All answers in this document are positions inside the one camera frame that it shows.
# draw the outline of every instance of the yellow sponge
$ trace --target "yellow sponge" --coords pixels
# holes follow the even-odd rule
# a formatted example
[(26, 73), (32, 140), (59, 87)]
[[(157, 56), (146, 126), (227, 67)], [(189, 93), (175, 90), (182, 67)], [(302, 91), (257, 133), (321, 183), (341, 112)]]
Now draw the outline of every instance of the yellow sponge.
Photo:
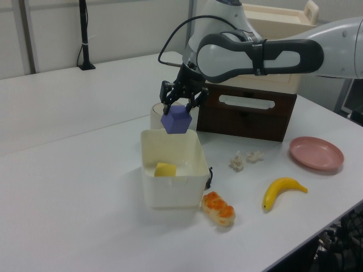
[(158, 163), (155, 170), (155, 177), (175, 177), (176, 165), (168, 163)]

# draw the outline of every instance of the purple cube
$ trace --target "purple cube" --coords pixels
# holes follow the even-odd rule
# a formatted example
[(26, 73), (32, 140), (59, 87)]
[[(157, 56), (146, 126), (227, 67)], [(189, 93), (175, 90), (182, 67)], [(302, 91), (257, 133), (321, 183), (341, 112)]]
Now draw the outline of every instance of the purple cube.
[(171, 106), (168, 114), (161, 117), (161, 123), (168, 134), (186, 133), (191, 122), (192, 117), (183, 105)]

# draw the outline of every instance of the black pole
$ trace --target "black pole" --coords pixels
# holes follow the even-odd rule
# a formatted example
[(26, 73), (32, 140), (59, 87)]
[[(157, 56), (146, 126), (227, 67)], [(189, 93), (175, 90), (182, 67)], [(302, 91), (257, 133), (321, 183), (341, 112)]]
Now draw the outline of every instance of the black pole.
[(80, 65), (79, 68), (81, 68), (81, 70), (96, 69), (96, 67), (90, 62), (90, 55), (88, 53), (86, 0), (79, 0), (79, 14), (81, 16), (82, 50), (83, 50), (83, 64)]

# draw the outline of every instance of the banana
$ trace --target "banana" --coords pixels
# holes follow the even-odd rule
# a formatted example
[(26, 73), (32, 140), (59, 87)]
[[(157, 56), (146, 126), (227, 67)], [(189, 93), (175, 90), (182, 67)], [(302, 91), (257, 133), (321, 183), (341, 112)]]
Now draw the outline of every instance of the banana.
[(307, 193), (307, 189), (291, 177), (281, 177), (270, 184), (263, 198), (263, 209), (269, 211), (282, 190), (297, 189)]

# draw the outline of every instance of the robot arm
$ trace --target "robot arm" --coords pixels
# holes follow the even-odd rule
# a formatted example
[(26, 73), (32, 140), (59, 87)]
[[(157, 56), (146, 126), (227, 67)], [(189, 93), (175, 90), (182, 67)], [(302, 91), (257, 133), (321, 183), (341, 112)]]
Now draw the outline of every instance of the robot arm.
[(202, 13), (219, 16), (237, 29), (211, 19), (196, 24), (176, 81), (162, 83), (164, 115), (179, 98), (189, 99), (187, 113), (202, 104), (208, 97), (205, 80), (221, 83), (243, 74), (301, 73), (363, 78), (363, 17), (269, 41), (249, 23), (239, 0), (208, 0)]
[(363, 17), (340, 20), (273, 41), (236, 41), (224, 34), (209, 34), (197, 51), (198, 67), (212, 83), (241, 74), (363, 78), (362, 21)]

